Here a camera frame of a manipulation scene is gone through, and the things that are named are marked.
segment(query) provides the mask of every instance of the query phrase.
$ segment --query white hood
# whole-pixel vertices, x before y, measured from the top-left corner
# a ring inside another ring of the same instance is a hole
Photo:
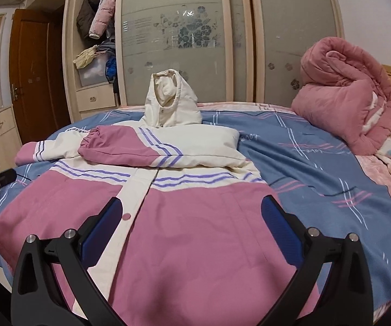
[[[151,75],[140,123],[151,127],[201,124],[197,96],[176,70]]]

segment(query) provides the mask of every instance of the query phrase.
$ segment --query pink puffer jacket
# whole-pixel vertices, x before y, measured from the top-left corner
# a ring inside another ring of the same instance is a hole
[[[105,33],[106,27],[116,10],[116,0],[103,0],[90,26],[89,37],[99,39]]]

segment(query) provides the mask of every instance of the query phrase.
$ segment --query metal screw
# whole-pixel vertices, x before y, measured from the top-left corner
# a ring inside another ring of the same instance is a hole
[[[349,239],[351,239],[352,241],[359,241],[359,237],[355,233],[350,233],[349,234]]]
[[[309,233],[310,236],[319,236],[320,234],[320,231],[318,228],[314,228],[314,227],[311,227],[307,230],[307,232]]]
[[[27,236],[27,243],[31,244],[34,240],[36,240],[36,236],[31,234]]]
[[[77,231],[75,229],[68,229],[64,232],[64,237],[67,239],[71,239],[75,236]]]

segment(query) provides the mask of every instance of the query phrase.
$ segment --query open closet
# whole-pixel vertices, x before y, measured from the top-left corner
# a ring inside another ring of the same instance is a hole
[[[120,105],[142,105],[150,75],[181,73],[199,102],[290,106],[300,88],[300,58],[325,36],[342,36],[337,0],[116,0],[118,97],[112,81],[73,60],[94,45],[77,16],[84,0],[66,0],[63,61],[71,120]],[[105,72],[104,62],[96,60]]]

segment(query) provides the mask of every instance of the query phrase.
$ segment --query pink comforter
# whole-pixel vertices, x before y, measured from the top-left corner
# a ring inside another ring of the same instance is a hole
[[[372,155],[391,133],[391,80],[368,52],[327,37],[301,59],[304,87],[292,110],[346,141],[355,155]]]

